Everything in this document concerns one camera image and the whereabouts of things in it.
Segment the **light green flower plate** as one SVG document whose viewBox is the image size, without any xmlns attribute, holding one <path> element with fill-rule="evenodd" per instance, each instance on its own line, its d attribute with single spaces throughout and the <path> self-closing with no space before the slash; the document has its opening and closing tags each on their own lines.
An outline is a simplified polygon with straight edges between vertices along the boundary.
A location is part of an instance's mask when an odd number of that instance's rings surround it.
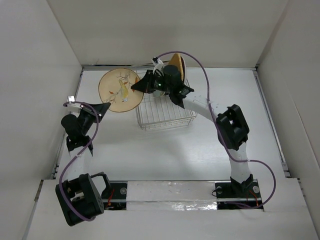
<svg viewBox="0 0 320 240">
<path fill-rule="evenodd" d="M 155 97 L 155 98 L 159 98 L 159 97 L 162 97 L 162 96 L 164 96 L 166 93 L 164 92 L 164 91 L 160 91 L 160 90 L 155 90 L 154 92 L 153 92 L 153 96 Z"/>
</svg>

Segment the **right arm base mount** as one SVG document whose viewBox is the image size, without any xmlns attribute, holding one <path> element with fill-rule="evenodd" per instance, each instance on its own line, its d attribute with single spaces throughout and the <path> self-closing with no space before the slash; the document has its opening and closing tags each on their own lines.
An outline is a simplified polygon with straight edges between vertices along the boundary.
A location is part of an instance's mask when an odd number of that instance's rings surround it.
<svg viewBox="0 0 320 240">
<path fill-rule="evenodd" d="M 215 181 L 211 195 L 216 197 L 218 210 L 252 208 L 263 203 L 256 179 L 244 191 L 236 190 L 230 180 Z"/>
</svg>

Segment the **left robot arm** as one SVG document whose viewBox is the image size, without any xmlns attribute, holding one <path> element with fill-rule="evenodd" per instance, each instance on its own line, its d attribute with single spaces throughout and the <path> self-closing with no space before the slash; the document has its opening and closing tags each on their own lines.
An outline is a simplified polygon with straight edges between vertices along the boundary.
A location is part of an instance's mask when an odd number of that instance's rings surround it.
<svg viewBox="0 0 320 240">
<path fill-rule="evenodd" d="M 102 198 L 111 194 L 111 185 L 105 181 L 93 182 L 89 174 L 93 157 L 93 140 L 88 132 L 92 125 L 99 126 L 111 103 L 89 104 L 75 100 L 64 103 L 69 114 L 61 119 L 66 132 L 66 147 L 69 163 L 60 173 L 55 193 L 66 223 L 72 227 L 81 222 L 91 222 L 104 213 Z"/>
</svg>

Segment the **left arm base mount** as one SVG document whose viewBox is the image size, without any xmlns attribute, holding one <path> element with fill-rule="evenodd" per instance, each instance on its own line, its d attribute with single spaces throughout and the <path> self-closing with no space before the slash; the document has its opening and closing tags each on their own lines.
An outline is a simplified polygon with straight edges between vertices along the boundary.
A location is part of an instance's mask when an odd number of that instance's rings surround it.
<svg viewBox="0 0 320 240">
<path fill-rule="evenodd" d="M 127 181 L 111 181 L 111 190 L 103 190 L 101 198 L 106 211 L 121 211 L 127 209 Z"/>
</svg>

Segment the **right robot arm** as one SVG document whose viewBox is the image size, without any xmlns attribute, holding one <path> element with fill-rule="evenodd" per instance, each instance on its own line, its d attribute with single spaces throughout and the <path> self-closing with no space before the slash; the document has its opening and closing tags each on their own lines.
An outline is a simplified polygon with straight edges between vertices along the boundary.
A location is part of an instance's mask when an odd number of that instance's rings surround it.
<svg viewBox="0 0 320 240">
<path fill-rule="evenodd" d="M 145 94 L 154 91 L 167 93 L 173 104 L 212 121 L 217 129 L 218 140 L 229 156 L 232 193 L 242 197 L 249 191 L 253 183 L 246 151 L 250 129 L 238 105 L 222 106 L 197 94 L 193 88 L 184 84 L 181 72 L 174 65 L 147 70 L 144 77 L 133 84 L 131 89 Z"/>
</svg>

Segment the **woven bamboo square tray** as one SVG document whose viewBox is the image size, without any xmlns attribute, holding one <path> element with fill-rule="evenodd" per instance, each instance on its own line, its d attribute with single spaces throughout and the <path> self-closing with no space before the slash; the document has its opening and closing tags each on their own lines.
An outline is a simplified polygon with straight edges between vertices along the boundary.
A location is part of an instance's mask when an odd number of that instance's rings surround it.
<svg viewBox="0 0 320 240">
<path fill-rule="evenodd" d="M 175 52 L 168 64 L 176 66 L 178 68 L 178 71 L 181 74 L 181 80 L 183 82 L 183 68 L 182 68 L 182 62 L 181 62 L 181 54 L 178 52 Z"/>
</svg>

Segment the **beige bird pattern plate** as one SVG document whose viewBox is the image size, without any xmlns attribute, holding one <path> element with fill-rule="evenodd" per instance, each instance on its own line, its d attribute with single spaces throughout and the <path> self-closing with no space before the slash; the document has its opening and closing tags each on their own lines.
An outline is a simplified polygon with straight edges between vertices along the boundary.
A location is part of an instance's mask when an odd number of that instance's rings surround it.
<svg viewBox="0 0 320 240">
<path fill-rule="evenodd" d="M 98 84 L 102 103 L 110 103 L 109 110 L 124 113 L 136 108 L 143 100 L 144 93 L 131 89 L 140 81 L 138 74 L 128 68 L 116 68 L 105 73 Z"/>
</svg>

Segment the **red teal flower plate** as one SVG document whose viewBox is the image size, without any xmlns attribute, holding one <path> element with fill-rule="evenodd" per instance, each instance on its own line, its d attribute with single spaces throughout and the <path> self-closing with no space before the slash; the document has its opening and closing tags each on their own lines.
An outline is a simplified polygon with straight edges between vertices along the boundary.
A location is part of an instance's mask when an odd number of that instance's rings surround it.
<svg viewBox="0 0 320 240">
<path fill-rule="evenodd" d="M 182 72 L 183 72 L 183 83 L 186 82 L 187 80 L 187 67 L 186 67 L 186 62 L 185 62 L 185 59 L 181 56 L 180 57 L 181 59 L 181 63 L 182 63 Z"/>
</svg>

